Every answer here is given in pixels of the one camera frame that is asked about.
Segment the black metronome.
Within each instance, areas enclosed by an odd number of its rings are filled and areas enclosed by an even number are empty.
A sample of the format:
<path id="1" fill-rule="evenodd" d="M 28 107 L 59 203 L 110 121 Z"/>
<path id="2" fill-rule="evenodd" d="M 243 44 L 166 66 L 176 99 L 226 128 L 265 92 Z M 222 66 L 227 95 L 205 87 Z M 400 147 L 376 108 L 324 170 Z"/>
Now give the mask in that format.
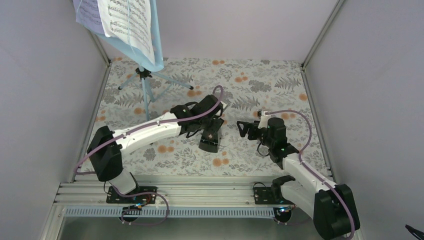
<path id="1" fill-rule="evenodd" d="M 205 152 L 218 153 L 221 141 L 221 127 L 225 121 L 222 118 L 214 118 L 203 130 L 199 148 Z"/>

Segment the light blue music stand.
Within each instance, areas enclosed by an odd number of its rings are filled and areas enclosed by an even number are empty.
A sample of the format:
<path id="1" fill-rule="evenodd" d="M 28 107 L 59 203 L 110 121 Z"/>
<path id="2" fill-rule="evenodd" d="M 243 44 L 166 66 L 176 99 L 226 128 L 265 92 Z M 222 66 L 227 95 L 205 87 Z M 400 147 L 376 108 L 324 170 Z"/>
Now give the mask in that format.
<path id="1" fill-rule="evenodd" d="M 150 103 L 155 102 L 163 95 L 162 92 L 158 95 L 154 95 L 152 92 L 149 79 L 154 76 L 167 80 L 173 85 L 180 85 L 190 90 L 194 89 L 192 85 L 180 82 L 159 73 L 164 68 L 164 59 L 159 29 L 157 3 L 155 0 L 149 0 L 151 7 L 151 35 L 155 56 L 154 64 L 150 63 L 147 57 L 145 57 L 140 50 L 131 50 L 129 45 L 125 44 L 120 39 L 116 37 L 105 36 L 97 1 L 98 0 L 73 1 L 76 22 L 84 26 L 97 37 L 104 40 L 106 43 L 110 44 L 112 47 L 137 63 L 138 67 L 136 68 L 135 73 L 119 86 L 119 90 L 125 88 L 130 82 L 133 81 L 135 77 L 139 77 L 141 81 L 140 88 L 142 90 L 144 109 L 147 110 Z"/>

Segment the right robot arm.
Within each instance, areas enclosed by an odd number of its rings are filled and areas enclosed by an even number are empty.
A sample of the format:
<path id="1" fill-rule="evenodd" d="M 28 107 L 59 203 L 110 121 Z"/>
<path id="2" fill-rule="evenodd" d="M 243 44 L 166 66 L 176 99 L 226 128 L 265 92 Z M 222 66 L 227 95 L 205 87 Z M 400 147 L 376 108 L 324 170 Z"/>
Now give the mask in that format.
<path id="1" fill-rule="evenodd" d="M 259 121 L 236 124 L 242 138 L 266 146 L 267 156 L 288 173 L 272 181 L 270 195 L 274 202 L 295 204 L 312 219 L 325 240 L 354 237 L 361 224 L 352 190 L 324 177 L 301 159 L 301 151 L 288 141 L 283 119 L 263 116 Z"/>

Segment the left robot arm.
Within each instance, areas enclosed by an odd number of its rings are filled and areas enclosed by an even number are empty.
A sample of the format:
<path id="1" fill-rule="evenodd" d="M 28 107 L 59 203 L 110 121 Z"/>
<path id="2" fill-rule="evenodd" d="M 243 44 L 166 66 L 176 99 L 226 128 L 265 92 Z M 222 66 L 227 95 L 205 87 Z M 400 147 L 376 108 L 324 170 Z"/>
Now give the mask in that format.
<path id="1" fill-rule="evenodd" d="M 227 104 L 210 94 L 200 102 L 173 107 L 169 112 L 145 123 L 123 129 L 99 128 L 87 149 L 88 158 L 100 182 L 108 182 L 124 201 L 139 197 L 134 176 L 124 169 L 123 156 L 159 140 L 201 132 L 199 148 L 217 153 L 220 144 L 221 118 Z"/>

